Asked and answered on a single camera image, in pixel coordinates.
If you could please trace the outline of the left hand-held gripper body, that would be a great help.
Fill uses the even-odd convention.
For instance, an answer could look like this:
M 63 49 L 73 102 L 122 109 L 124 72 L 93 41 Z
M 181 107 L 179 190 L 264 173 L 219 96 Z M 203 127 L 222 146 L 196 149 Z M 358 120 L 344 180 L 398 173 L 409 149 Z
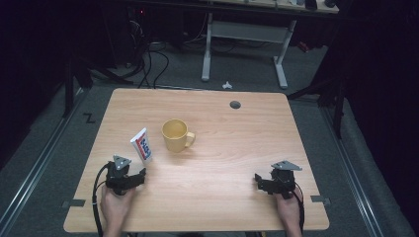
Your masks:
M 114 155 L 113 161 L 108 163 L 106 186 L 118 196 L 123 196 L 129 189 L 130 177 L 127 173 L 130 163 L 130 159 L 119 155 Z

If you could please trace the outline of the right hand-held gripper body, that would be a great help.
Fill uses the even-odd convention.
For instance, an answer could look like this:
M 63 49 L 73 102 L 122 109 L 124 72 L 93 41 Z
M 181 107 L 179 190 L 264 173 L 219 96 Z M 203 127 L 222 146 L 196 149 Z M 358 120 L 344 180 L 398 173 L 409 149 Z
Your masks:
M 281 194 L 285 199 L 291 198 L 290 192 L 295 189 L 294 171 L 301 171 L 301 168 L 287 160 L 272 165 L 272 183 L 274 194 Z

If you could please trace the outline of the white toothpaste tube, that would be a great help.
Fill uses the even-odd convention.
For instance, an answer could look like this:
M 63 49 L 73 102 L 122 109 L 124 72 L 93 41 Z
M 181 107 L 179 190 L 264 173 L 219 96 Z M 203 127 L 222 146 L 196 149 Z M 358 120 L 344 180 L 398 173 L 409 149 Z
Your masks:
M 148 141 L 147 128 L 144 127 L 138 134 L 136 134 L 131 140 L 130 143 L 138 153 L 142 163 L 144 165 L 151 162 L 152 151 Z

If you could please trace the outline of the yellow mug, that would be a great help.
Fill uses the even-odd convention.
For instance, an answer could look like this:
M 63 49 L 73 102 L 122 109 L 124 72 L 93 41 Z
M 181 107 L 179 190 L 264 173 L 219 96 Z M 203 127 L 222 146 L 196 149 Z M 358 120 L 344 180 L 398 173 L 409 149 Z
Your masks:
M 196 135 L 189 131 L 188 126 L 180 119 L 172 118 L 164 122 L 161 128 L 166 148 L 179 153 L 192 146 Z

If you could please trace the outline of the person's left hand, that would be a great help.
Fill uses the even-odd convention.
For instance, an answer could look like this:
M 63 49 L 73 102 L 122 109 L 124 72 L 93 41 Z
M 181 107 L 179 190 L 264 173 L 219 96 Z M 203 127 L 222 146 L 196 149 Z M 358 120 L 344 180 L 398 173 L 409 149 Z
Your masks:
M 102 187 L 101 210 L 107 222 L 108 232 L 122 229 L 134 195 L 135 189 L 130 189 L 123 196 L 118 196 L 113 190 Z

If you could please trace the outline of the person's right hand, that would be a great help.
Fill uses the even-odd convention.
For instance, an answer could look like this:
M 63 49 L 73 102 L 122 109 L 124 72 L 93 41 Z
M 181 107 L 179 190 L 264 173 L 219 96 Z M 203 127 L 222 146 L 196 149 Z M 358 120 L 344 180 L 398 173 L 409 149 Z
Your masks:
M 300 230 L 300 212 L 298 203 L 302 194 L 298 188 L 290 192 L 291 198 L 285 199 L 281 194 L 274 194 L 277 202 L 278 215 L 284 227 L 288 230 Z

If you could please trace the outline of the grey tape strip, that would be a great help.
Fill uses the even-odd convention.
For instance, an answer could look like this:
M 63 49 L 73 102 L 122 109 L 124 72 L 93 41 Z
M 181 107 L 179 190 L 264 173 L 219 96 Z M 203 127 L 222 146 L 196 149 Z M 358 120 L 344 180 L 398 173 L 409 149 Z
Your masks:
M 61 204 L 61 208 L 69 208 L 71 206 L 78 206 L 78 207 L 83 207 L 85 204 L 86 200 L 85 199 L 71 199 L 71 200 L 65 200 L 62 204 Z
M 325 206 L 331 204 L 330 199 L 328 197 L 324 197 L 324 196 L 311 196 L 310 199 L 311 199 L 312 202 L 321 202 Z

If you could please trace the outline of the black metal stand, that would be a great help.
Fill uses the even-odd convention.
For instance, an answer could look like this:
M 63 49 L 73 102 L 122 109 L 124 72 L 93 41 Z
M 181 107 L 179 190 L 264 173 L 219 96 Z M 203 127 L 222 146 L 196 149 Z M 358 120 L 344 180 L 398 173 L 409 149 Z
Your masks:
M 318 94 L 317 105 L 320 108 L 334 107 L 332 130 L 341 139 L 341 122 L 343 117 L 346 81 L 342 78 L 331 78 L 311 84 L 301 90 L 287 95 L 289 100 L 295 100 L 303 95 Z
M 69 116 L 74 107 L 74 81 L 77 81 L 78 85 L 82 89 L 90 89 L 93 85 L 88 67 L 82 60 L 72 56 L 65 64 L 65 100 L 63 113 L 65 118 Z

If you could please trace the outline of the metal floor rail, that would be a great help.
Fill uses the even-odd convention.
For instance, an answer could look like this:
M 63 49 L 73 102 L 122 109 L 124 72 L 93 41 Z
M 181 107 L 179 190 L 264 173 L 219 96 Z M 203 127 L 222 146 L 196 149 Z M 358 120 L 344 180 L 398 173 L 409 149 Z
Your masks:
M 60 91 L 35 120 L 12 159 L 0 171 L 0 237 L 6 237 L 12 229 L 75 110 L 88 93 L 88 89 L 77 89 L 71 94 L 73 105 L 68 112 L 62 113 L 60 106 L 65 94 Z
M 347 179 L 347 183 L 349 184 L 356 205 L 367 227 L 370 237 L 384 237 L 382 229 L 377 221 L 377 217 L 371 205 L 370 199 L 367 197 L 360 179 L 356 174 L 346 147 L 344 146 L 343 141 L 336 135 L 333 127 L 333 118 L 329 110 L 319 110 L 338 149 L 339 160 Z

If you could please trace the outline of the white desk frame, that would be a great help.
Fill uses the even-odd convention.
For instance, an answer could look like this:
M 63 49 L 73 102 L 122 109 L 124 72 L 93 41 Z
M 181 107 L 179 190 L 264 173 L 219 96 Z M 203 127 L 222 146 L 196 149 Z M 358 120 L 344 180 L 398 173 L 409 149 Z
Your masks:
M 231 7 L 249 7 L 251 10 L 285 11 L 286 13 L 314 13 L 320 16 L 337 15 L 339 8 L 327 4 L 328 0 L 209 0 L 208 6 L 216 5 Z M 273 57 L 279 85 L 288 88 L 283 60 L 293 36 L 297 19 L 291 18 L 285 26 L 270 26 L 262 23 L 239 23 L 233 20 L 215 20 L 212 13 L 208 14 L 206 50 L 204 54 L 202 80 L 210 79 L 211 41 L 213 38 L 230 40 L 250 40 L 258 42 L 278 43 L 282 47 L 279 54 Z

